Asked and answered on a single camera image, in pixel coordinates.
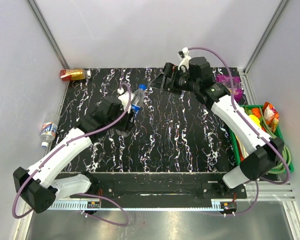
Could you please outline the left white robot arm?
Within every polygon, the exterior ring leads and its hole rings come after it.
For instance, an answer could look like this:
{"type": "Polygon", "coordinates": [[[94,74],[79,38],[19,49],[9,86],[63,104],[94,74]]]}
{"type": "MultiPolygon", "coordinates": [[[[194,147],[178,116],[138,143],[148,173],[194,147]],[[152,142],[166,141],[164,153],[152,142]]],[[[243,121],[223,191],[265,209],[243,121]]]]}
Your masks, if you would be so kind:
{"type": "Polygon", "coordinates": [[[17,218],[17,202],[22,198],[33,211],[42,213],[56,200],[83,193],[97,195],[98,180],[89,173],[57,179],[61,170],[79,153],[97,142],[108,129],[128,132],[133,127],[134,112],[131,102],[134,94],[106,97],[82,116],[64,139],[41,160],[27,169],[17,168],[13,173],[16,196],[12,215],[17,218]]]}

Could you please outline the Pepsi plastic bottle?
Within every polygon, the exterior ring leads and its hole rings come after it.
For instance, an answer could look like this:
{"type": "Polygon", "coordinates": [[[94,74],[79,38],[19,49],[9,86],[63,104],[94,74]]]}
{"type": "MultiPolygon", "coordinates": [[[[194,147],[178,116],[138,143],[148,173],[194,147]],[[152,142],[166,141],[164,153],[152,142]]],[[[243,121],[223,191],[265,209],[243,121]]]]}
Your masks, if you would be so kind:
{"type": "MultiPolygon", "coordinates": [[[[138,89],[133,92],[135,94],[133,101],[131,103],[131,111],[134,111],[134,125],[136,123],[137,115],[144,103],[145,90],[138,89]]],[[[119,136],[127,137],[129,134],[118,134],[119,136]]]]}

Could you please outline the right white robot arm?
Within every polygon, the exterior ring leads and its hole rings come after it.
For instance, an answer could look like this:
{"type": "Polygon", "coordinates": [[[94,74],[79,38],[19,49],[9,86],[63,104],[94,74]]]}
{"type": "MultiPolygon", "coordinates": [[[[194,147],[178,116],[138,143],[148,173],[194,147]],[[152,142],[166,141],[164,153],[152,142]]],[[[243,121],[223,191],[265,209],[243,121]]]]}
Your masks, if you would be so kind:
{"type": "Polygon", "coordinates": [[[222,83],[214,81],[213,70],[205,57],[191,58],[181,66],[167,62],[149,85],[173,94],[183,91],[194,93],[196,99],[217,115],[243,143],[248,156],[223,176],[217,186],[221,197],[229,198],[236,187],[256,181],[279,162],[284,141],[263,131],[237,102],[232,101],[230,91],[222,83]]]}

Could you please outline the blue bottle cap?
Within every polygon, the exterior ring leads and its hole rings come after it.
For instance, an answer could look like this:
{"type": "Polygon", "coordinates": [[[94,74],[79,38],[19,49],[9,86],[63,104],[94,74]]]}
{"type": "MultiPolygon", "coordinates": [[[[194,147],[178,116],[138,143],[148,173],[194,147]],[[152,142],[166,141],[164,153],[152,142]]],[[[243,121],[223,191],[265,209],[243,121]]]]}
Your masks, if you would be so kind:
{"type": "Polygon", "coordinates": [[[139,85],[139,89],[145,91],[145,90],[147,89],[147,86],[144,85],[144,84],[140,84],[140,85],[139,85]]]}

